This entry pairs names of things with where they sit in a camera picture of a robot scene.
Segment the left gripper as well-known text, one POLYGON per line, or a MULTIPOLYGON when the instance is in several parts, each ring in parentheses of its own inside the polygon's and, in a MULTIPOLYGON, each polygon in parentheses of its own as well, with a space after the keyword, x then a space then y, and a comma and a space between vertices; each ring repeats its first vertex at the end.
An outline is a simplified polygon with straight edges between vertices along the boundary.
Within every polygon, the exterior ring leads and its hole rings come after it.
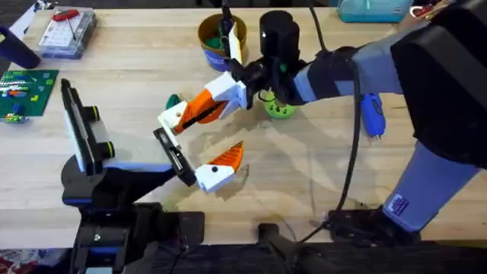
POLYGON ((81 108, 81 169, 89 175, 104 168, 138 172, 174 171, 188 186, 197 183, 207 193, 232 180, 243 156, 244 142, 238 142, 194 171, 174 134, 183 131, 187 102, 181 101, 158 116, 161 127, 153 138, 142 138, 108 130, 96 106, 81 108))

